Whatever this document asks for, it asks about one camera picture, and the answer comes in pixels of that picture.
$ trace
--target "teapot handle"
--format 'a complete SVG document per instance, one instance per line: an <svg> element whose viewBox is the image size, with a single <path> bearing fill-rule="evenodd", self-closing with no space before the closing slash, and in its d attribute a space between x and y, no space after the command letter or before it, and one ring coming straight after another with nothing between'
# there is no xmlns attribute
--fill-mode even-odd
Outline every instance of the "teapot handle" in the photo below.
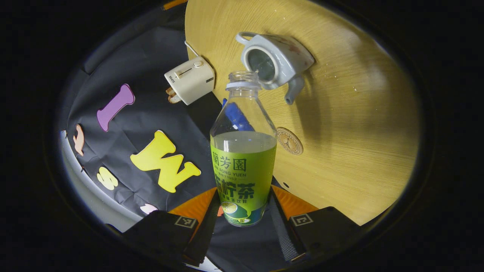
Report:
<svg viewBox="0 0 484 272"><path fill-rule="evenodd" d="M257 33L254 33L254 32L239 32L235 36L235 39L237 40L237 42L245 45L249 42L249 40L245 39L244 37L254 37L255 35L257 35Z"/></svg>

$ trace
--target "blue object inside bottle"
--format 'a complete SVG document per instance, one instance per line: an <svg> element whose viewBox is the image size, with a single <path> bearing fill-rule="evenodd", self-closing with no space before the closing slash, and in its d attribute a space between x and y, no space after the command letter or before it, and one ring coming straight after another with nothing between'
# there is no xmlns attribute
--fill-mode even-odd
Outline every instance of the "blue object inside bottle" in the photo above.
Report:
<svg viewBox="0 0 484 272"><path fill-rule="evenodd" d="M222 108L227 103L227 99L222 101ZM236 103L230 103L225 110L225 116L232 122L234 128L238 131L254 131L254 128L249 124L247 118L245 118L242 111L239 109Z"/></svg>

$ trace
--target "pink foam letter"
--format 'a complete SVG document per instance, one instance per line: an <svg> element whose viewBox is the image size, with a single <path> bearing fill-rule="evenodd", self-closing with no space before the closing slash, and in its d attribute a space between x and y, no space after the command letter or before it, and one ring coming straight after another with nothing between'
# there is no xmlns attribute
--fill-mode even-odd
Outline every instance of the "pink foam letter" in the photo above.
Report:
<svg viewBox="0 0 484 272"><path fill-rule="evenodd" d="M106 132L108 130L109 121L126 105L131 105L135 102L135 95L131 91L128 84L121 86L120 92L109 101L103 108L97 111L97 121L101 128Z"/></svg>

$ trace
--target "lemon image on label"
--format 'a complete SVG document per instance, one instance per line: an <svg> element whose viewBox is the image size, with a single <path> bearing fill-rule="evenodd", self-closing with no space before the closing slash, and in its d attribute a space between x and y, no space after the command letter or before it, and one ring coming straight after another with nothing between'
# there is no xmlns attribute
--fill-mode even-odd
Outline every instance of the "lemon image on label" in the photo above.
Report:
<svg viewBox="0 0 484 272"><path fill-rule="evenodd" d="M222 209L224 210L224 213L231 214L237 210L237 204L224 201L222 202Z"/></svg>

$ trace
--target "teapot spout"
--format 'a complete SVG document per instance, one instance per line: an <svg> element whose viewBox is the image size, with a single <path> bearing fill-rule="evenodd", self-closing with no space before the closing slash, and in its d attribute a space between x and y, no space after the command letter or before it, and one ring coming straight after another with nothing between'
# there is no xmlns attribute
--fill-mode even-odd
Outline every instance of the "teapot spout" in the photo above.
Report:
<svg viewBox="0 0 484 272"><path fill-rule="evenodd" d="M289 81L289 88L287 90L286 96L284 97L286 103L288 105L292 105L296 96L303 90L304 88L304 79L301 75L297 75L293 77Z"/></svg>

